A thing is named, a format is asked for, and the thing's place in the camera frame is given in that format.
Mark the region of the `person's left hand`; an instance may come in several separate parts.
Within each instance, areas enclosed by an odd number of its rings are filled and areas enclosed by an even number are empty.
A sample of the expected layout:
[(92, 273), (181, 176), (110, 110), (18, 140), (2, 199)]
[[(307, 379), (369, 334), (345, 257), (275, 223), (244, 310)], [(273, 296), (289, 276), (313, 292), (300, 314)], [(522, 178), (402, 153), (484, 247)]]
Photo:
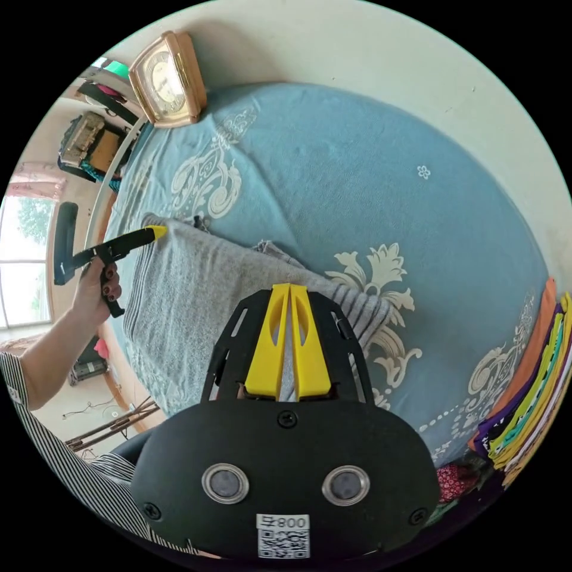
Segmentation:
[(122, 294), (117, 265), (104, 265), (98, 257), (83, 269), (72, 305), (82, 322), (98, 328), (110, 317), (108, 301), (117, 301)]

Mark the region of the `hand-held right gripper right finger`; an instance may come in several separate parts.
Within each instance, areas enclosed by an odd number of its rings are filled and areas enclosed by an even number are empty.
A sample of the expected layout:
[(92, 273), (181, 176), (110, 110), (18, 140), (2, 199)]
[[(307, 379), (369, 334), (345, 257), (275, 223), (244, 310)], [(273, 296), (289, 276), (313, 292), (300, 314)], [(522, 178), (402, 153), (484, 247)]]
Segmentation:
[(331, 381), (307, 288), (291, 284), (290, 302), (296, 398), (327, 396)]

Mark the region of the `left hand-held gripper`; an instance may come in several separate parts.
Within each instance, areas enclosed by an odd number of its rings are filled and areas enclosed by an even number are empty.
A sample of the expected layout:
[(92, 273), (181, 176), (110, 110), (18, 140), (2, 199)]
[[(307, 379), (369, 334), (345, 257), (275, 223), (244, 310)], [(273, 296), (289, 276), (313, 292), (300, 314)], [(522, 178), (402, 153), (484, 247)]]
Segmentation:
[(158, 241), (167, 232), (168, 227), (166, 226), (147, 225), (145, 228), (90, 247), (71, 257), (70, 272), (75, 273), (76, 270), (90, 264), (95, 258), (99, 258), (104, 264), (104, 269), (100, 275), (101, 290), (104, 290), (105, 284), (108, 282), (107, 267), (124, 259), (131, 251)]

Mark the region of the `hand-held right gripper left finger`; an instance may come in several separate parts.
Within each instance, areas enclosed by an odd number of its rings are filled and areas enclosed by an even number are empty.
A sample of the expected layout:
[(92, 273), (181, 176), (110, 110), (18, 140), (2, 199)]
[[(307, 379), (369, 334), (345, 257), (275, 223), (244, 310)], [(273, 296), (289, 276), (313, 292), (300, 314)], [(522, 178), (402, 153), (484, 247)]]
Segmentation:
[(245, 380), (245, 390), (251, 396), (264, 399), (280, 396), (289, 298), (289, 284), (272, 287)]

